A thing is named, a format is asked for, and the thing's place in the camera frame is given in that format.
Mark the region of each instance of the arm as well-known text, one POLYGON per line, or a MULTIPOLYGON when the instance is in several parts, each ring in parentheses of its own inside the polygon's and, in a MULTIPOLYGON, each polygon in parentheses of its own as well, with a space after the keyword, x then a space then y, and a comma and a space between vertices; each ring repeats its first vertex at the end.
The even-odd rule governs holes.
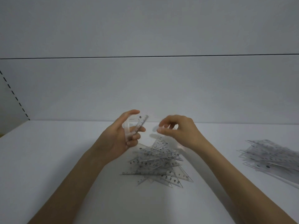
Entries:
POLYGON ((191 118, 168 116, 160 122, 157 132, 173 137, 181 145, 195 151, 206 162, 245 223, 296 224, 205 139, 191 118))
POLYGON ((134 135, 126 144, 122 123, 129 115, 138 113, 138 110, 123 113, 99 136, 28 224, 73 222, 85 196, 103 167, 122 155, 129 147, 137 145, 140 134, 134 135))

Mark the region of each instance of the stack of transparent rulers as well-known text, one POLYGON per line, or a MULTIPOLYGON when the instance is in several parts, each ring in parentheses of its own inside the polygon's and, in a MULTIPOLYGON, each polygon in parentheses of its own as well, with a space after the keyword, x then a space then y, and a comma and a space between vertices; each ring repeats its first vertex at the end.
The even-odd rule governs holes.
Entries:
POLYGON ((172 150, 162 137, 152 147, 138 144, 133 153, 136 157, 130 160, 128 171, 122 175, 138 175, 137 185, 148 180, 172 187, 183 188, 181 181, 193 182, 177 161, 183 161, 179 153, 172 150))
POLYGON ((299 189, 299 152, 270 140, 248 140, 251 146, 242 152, 244 164, 299 189))

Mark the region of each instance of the table surface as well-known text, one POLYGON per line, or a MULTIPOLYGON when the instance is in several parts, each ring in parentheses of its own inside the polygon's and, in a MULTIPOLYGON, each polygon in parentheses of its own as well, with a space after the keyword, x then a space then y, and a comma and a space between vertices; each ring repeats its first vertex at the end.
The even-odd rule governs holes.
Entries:
MULTIPOLYGON (((110 122, 28 121, 0 138, 0 223, 27 223, 110 122)), ((248 139, 269 139, 298 149, 299 125, 196 124, 203 135, 249 180, 299 222, 299 190, 243 165, 238 149, 248 139)), ((157 123, 146 123, 140 143, 151 146, 157 123)), ((178 146, 167 138, 171 146, 178 146)), ((241 223, 209 168, 189 149, 183 168, 194 182, 183 188, 157 182, 136 186, 120 176, 131 150, 99 174, 75 223, 241 223)))

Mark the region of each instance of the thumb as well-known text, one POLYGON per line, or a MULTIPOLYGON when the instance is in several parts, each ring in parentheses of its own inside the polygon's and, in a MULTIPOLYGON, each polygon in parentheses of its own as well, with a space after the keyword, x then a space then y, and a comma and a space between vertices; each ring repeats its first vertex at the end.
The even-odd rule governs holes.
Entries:
POLYGON ((157 132, 160 133, 160 134, 163 134, 163 135, 170 136, 170 137, 174 138, 176 136, 177 130, 171 130, 169 128, 159 127, 157 129, 157 132))

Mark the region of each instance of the person's left hand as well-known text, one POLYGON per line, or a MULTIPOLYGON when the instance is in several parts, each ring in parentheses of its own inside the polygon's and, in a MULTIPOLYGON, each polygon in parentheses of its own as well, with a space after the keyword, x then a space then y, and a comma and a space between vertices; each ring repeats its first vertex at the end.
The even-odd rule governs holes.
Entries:
MULTIPOLYGON (((99 136, 96 142, 91 147, 99 155, 100 161, 103 165, 113 161, 120 157, 128 148, 134 147, 138 144, 140 134, 133 135, 130 141, 126 143, 125 131, 122 124, 127 120, 130 115, 140 113, 139 110, 131 110, 123 113, 113 124, 107 127, 106 130, 99 136)), ((140 132, 145 132, 145 128, 141 127, 140 132)))

